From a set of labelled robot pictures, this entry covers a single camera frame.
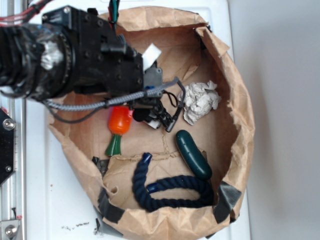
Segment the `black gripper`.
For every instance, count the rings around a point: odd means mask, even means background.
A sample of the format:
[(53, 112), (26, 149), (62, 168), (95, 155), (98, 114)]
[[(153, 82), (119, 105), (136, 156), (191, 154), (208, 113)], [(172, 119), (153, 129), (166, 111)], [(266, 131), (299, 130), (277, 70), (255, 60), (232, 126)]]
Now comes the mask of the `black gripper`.
[[(108, 21), (68, 5), (45, 15), (42, 25), (52, 27), (58, 34), (57, 43), (62, 46), (64, 57), (56, 86), (50, 87), (55, 97), (70, 92), (115, 97), (163, 84), (163, 73), (157, 63), (144, 69), (142, 54), (123, 35), (117, 35)], [(134, 103), (132, 116), (136, 122), (172, 131), (175, 120), (160, 98), (140, 98)]]

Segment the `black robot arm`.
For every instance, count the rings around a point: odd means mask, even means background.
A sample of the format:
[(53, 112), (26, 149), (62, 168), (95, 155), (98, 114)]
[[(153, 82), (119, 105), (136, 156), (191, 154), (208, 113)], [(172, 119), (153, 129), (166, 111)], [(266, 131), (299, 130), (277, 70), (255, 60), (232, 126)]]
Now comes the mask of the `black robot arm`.
[(29, 19), (46, 5), (40, 1), (20, 15), (5, 18), (0, 29), (0, 87), (11, 98), (32, 99), (50, 111), (88, 111), (127, 104), (134, 119), (170, 132), (177, 115), (161, 103), (169, 87), (155, 60), (151, 65), (116, 34), (119, 1), (109, 3), (109, 18), (69, 5)]

